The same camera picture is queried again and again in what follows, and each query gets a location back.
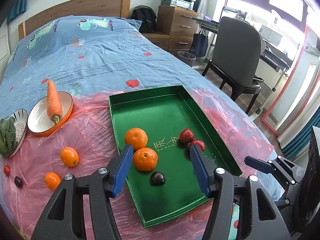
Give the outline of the small orange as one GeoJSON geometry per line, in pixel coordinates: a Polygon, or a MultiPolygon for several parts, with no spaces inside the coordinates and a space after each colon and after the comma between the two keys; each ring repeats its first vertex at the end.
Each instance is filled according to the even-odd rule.
{"type": "Polygon", "coordinates": [[[44,181],[47,187],[52,191],[55,191],[61,183],[60,177],[54,172],[48,172],[45,175],[44,181]]]}
{"type": "Polygon", "coordinates": [[[60,151],[60,159],[67,167],[75,167],[79,162],[79,155],[72,147],[64,147],[60,151]]]}

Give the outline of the dark purple plum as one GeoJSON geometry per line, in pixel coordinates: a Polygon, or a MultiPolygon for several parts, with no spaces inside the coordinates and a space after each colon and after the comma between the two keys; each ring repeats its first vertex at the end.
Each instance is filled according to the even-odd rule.
{"type": "Polygon", "coordinates": [[[14,183],[19,189],[23,187],[23,181],[18,176],[14,178],[14,183]]]}

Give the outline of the red plum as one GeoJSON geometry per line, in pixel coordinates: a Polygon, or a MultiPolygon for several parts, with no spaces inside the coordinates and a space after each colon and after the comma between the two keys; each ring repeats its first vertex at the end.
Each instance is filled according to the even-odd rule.
{"type": "Polygon", "coordinates": [[[9,165],[5,165],[4,166],[4,174],[9,177],[10,176],[10,166],[9,165]]]}
{"type": "Polygon", "coordinates": [[[192,146],[197,145],[199,146],[199,148],[201,149],[202,152],[204,152],[204,150],[206,149],[206,145],[203,141],[201,140],[192,140],[189,144],[188,144],[188,148],[191,149],[192,146]]]}
{"type": "Polygon", "coordinates": [[[185,128],[179,134],[179,140],[184,143],[188,144],[194,140],[194,133],[191,129],[185,128]]]}

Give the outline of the green rectangular tray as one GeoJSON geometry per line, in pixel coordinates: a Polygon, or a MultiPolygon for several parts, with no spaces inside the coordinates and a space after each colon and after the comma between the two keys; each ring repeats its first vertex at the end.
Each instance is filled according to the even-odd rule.
{"type": "Polygon", "coordinates": [[[207,201],[194,174],[189,149],[178,140],[183,129],[191,129],[195,138],[204,142],[204,155],[217,167],[242,175],[225,142],[182,85],[114,94],[109,97],[109,107],[117,148],[124,147],[129,129],[143,129],[148,148],[158,155],[155,169],[166,179],[164,185],[153,186],[150,172],[130,168],[127,186],[145,228],[176,218],[207,201]]]}

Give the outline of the large orange mandarin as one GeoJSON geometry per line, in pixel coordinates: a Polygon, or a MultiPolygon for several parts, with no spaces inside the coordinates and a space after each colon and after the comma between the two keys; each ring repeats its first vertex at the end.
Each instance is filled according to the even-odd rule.
{"type": "Polygon", "coordinates": [[[132,128],[126,132],[124,141],[125,144],[131,145],[133,150],[136,151],[147,146],[148,136],[143,129],[132,128]]]}

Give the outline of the dark green leafy vegetable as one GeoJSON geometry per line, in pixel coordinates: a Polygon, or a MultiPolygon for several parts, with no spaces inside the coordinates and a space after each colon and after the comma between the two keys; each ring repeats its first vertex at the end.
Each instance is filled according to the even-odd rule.
{"type": "Polygon", "coordinates": [[[15,118],[1,119],[0,152],[4,158],[10,157],[17,147],[15,118]]]}

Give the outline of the desk with clutter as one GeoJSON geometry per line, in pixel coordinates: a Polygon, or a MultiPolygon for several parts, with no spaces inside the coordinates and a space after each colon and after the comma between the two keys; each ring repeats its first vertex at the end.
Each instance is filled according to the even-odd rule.
{"type": "MultiPolygon", "coordinates": [[[[208,22],[194,17],[192,17],[192,19],[196,21],[196,23],[199,25],[201,29],[213,33],[214,37],[218,34],[219,23],[208,22]]],[[[204,60],[205,63],[208,63],[209,60],[212,58],[213,49],[215,47],[214,37],[209,45],[209,50],[204,60]]],[[[274,54],[269,46],[266,46],[265,50],[260,55],[260,59],[267,63],[270,67],[272,67],[276,72],[279,72],[279,70],[281,70],[282,72],[286,72],[291,67],[287,64],[287,62],[284,59],[279,58],[276,54],[274,54]]]]}

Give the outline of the grey desk chair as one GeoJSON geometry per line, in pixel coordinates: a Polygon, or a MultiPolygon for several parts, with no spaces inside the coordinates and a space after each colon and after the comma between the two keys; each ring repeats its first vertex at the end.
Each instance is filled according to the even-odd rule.
{"type": "Polygon", "coordinates": [[[252,95],[246,114],[261,91],[255,73],[264,48],[264,40],[252,25],[240,19],[222,17],[212,59],[202,72],[202,76],[208,70],[218,75],[222,79],[220,89],[228,84],[232,89],[233,101],[241,94],[252,95]]]}

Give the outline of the orange carrot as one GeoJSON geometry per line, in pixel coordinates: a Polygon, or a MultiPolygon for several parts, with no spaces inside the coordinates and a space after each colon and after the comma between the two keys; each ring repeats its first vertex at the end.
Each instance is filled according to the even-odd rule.
{"type": "Polygon", "coordinates": [[[48,80],[47,84],[47,115],[55,125],[62,119],[61,101],[52,80],[48,80]]]}

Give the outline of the mesh waste bin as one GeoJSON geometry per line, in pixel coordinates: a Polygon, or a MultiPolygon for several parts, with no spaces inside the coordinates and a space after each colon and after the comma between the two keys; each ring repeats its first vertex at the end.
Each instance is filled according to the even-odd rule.
{"type": "Polygon", "coordinates": [[[194,63],[196,62],[196,56],[187,51],[178,51],[177,58],[189,65],[190,67],[193,67],[194,63]]]}

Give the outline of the blue cartoon bed sheet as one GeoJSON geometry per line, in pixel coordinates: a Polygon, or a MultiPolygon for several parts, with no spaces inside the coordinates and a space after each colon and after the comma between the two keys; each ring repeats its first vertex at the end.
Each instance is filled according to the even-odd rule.
{"type": "Polygon", "coordinates": [[[81,17],[63,17],[48,23],[42,37],[28,36],[16,45],[1,82],[2,118],[20,108],[31,111],[46,96],[48,80],[74,99],[173,85],[219,90],[144,38],[136,21],[113,18],[112,28],[106,18],[97,21],[88,29],[81,17]]]}

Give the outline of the low wooden nightstand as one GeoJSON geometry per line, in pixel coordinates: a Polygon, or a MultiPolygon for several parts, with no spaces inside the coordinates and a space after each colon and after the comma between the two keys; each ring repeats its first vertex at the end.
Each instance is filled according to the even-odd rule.
{"type": "Polygon", "coordinates": [[[168,51],[170,44],[170,35],[161,32],[142,33],[142,35],[154,45],[158,46],[164,51],[168,51]]]}

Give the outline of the white printer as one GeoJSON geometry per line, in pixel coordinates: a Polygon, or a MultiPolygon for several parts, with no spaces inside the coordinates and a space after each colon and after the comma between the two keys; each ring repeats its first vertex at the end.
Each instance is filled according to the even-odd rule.
{"type": "Polygon", "coordinates": [[[193,10],[196,0],[161,0],[161,5],[193,10]]]}

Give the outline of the black backpack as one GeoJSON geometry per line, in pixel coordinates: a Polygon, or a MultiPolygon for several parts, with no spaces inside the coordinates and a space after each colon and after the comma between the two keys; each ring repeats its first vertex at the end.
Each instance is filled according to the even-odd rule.
{"type": "Polygon", "coordinates": [[[146,5],[139,5],[134,8],[131,19],[141,21],[139,31],[141,33],[154,33],[157,31],[157,16],[152,8],[146,5]]]}

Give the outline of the wooden headboard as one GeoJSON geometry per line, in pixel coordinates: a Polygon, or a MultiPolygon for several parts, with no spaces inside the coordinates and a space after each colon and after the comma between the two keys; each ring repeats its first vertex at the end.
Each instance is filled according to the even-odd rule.
{"type": "Polygon", "coordinates": [[[111,16],[129,18],[131,0],[70,0],[50,7],[18,25],[22,40],[37,28],[57,18],[75,16],[111,16]]]}

